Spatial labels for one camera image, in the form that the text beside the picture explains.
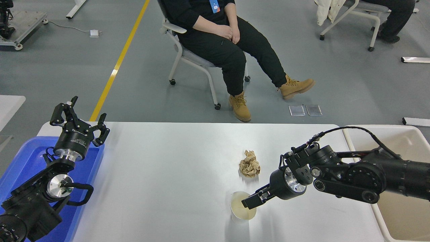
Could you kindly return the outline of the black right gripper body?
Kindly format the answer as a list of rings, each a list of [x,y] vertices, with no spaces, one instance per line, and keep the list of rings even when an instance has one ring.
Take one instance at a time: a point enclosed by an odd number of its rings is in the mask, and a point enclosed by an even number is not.
[[[285,181],[285,173],[277,169],[270,175],[269,193],[283,200],[290,199],[289,188]]]

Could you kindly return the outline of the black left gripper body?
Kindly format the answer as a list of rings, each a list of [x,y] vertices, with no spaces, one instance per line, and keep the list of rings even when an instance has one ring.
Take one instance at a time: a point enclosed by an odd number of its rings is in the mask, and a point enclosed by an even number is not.
[[[93,139],[93,136],[85,132],[89,127],[90,125],[83,121],[78,121],[77,124],[67,122],[53,149],[54,154],[60,156],[61,152],[71,150],[78,153],[79,158],[84,158]]]

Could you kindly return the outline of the person's right hand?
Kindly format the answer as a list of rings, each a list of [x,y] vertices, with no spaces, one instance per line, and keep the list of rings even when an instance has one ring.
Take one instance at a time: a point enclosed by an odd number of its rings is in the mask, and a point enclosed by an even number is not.
[[[226,25],[216,25],[214,34],[224,37],[225,39],[232,40],[233,30],[230,26]]]

